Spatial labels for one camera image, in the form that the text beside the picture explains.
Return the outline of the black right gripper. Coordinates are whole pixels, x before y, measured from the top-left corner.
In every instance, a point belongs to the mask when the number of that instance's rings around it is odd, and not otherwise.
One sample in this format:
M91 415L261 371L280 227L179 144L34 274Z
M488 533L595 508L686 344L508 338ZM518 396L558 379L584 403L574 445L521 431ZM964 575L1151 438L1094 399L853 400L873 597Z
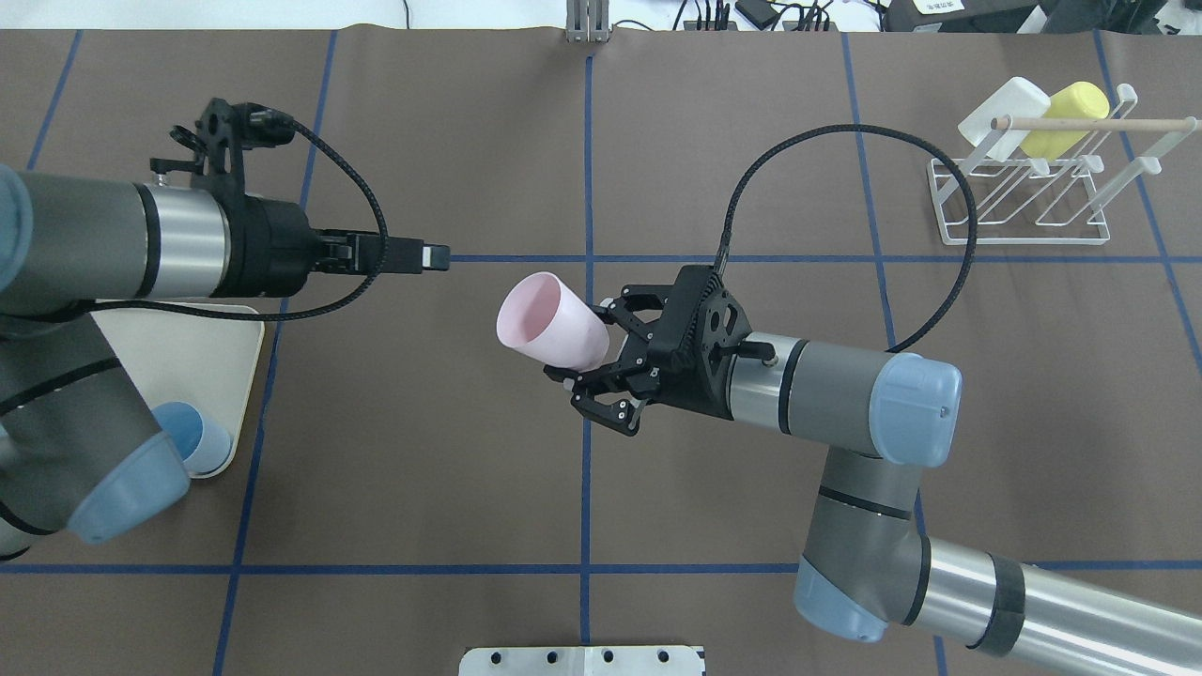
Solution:
M642 344L648 358L619 358L582 372L545 364L581 419L618 434L639 432L653 402L710 419L733 419L728 389L734 355L751 333L746 312L706 265L686 265L670 286L624 286L590 306L621 330L620 352Z

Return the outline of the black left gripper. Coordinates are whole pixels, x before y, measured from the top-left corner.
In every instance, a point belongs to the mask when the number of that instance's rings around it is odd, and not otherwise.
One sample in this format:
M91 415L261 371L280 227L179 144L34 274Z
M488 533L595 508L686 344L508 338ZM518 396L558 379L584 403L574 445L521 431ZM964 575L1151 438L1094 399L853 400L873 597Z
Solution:
M300 206L250 195L225 197L222 210L230 235L224 297L291 297L313 272L345 272L351 231L313 229ZM364 275L447 272L451 257L447 245L411 237L355 235L352 243L352 269Z

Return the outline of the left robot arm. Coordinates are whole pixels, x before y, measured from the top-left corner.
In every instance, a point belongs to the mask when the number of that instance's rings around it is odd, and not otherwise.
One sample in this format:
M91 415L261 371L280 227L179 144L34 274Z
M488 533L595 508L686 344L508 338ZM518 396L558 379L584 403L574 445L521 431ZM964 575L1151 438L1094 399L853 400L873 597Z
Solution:
M207 312L198 300L288 297L314 272L445 272L446 245L313 229L300 206L240 178L188 188L2 167L2 561L60 530L101 544L192 486L179 447L95 316Z

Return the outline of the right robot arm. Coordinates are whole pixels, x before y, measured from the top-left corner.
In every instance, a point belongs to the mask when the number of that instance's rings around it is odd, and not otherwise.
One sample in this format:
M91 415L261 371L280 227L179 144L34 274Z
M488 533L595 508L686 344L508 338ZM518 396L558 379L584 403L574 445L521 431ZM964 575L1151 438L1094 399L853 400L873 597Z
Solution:
M679 613L831 650L922 631L986 665L1200 672L1200 322L1172 265L733 263L712 419L585 427L581 638Z

